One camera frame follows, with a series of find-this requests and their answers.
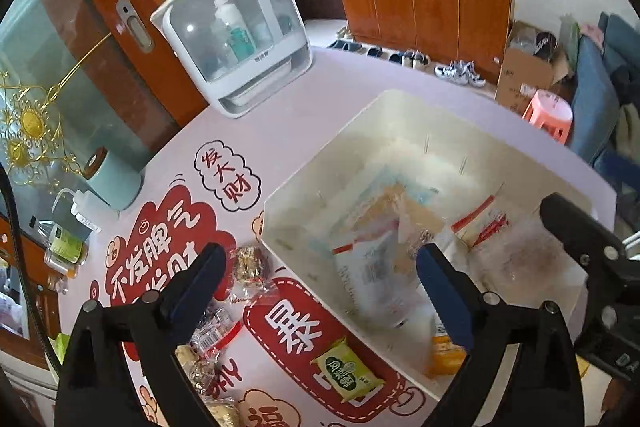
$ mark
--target shoe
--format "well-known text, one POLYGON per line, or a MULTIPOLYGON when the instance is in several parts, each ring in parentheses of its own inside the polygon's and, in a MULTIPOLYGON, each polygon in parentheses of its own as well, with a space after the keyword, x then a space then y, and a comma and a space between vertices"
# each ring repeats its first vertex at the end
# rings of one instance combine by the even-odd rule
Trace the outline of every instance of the shoe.
POLYGON ((345 42, 342 48, 346 52, 359 52, 362 49, 362 44, 359 42, 345 42))
POLYGON ((480 74, 476 73, 476 65, 473 61, 468 62, 465 65, 465 76, 467 82, 473 87, 480 89, 481 87, 486 86, 486 80, 480 78, 480 74))
POLYGON ((332 42, 327 46, 327 49, 341 50, 344 48, 344 45, 347 44, 347 41, 343 41, 342 39, 338 39, 337 41, 332 42))
POLYGON ((373 46, 372 48, 369 48, 369 51, 367 52, 367 57, 376 57, 376 58, 382 57, 382 48, 380 46, 373 46))
POLYGON ((466 86, 466 84, 469 83, 466 77, 466 63, 462 60, 452 62, 449 66, 436 66, 433 72, 438 78, 442 78, 457 86, 466 86))
POLYGON ((405 51, 404 54, 402 54, 402 65, 405 68, 413 68, 414 57, 415 57, 415 51, 413 50, 405 51))
POLYGON ((431 64, 429 55, 424 55, 420 52, 416 52, 414 57, 414 70, 424 71, 427 69, 427 66, 429 64, 431 64))

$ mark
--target floor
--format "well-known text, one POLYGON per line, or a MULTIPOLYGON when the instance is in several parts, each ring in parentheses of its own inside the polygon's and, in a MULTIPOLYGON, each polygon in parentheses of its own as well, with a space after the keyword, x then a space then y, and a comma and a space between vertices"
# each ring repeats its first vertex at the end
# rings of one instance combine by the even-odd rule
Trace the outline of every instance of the floor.
MULTIPOLYGON (((312 46, 318 46, 320 48, 325 48, 334 42, 337 38, 336 33, 346 25, 347 21, 342 19, 309 19, 305 21, 305 29, 306 34, 309 37, 309 42, 311 42, 312 46)), ((365 53, 369 47, 370 46, 365 44, 362 53, 365 53)), ((382 55, 382 60, 388 60, 391 54, 398 52, 398 50, 391 50, 387 48, 383 51, 384 54, 382 55)), ((433 74, 433 68, 436 66, 437 64, 432 62, 426 70, 426 73, 433 74)), ((482 89, 476 89, 470 86, 466 86, 463 89, 471 89, 478 94, 483 94, 489 98, 495 98, 495 86, 493 84, 486 84, 482 89)))

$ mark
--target teal canister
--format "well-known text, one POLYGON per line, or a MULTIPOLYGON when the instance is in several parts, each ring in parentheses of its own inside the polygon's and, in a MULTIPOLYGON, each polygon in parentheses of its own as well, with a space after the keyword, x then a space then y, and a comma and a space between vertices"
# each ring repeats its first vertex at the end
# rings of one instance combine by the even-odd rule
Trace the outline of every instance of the teal canister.
POLYGON ((99 147, 82 172, 89 186, 114 210, 124 210, 142 188, 142 175, 105 147, 99 147))

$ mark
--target pink plastic stool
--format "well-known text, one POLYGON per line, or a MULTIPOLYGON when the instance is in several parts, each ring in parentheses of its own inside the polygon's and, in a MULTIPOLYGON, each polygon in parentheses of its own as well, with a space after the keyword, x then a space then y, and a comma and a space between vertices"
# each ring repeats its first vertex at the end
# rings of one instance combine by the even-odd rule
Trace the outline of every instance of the pink plastic stool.
POLYGON ((569 138, 574 112, 571 106, 558 95, 539 89, 522 117, 533 127, 547 131, 562 145, 569 138))

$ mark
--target green label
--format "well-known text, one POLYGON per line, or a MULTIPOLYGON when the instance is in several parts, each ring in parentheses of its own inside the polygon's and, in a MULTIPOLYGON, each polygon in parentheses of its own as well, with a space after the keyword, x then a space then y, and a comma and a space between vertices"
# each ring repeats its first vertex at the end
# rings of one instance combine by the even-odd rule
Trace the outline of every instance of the green label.
POLYGON ((249 35, 242 28, 234 28, 231 30, 229 37, 229 45, 236 54, 238 60, 245 60, 254 54, 254 45, 251 44, 249 35))
POLYGON ((341 388, 347 391, 353 391, 356 388, 356 379, 353 373, 345 371, 345 365, 342 363, 342 360, 336 359, 335 357, 327 357, 324 365, 329 371, 331 378, 333 378, 335 383, 341 388))
POLYGON ((53 253, 70 263, 77 263, 82 253, 82 240, 62 227, 57 227, 49 247, 53 253))

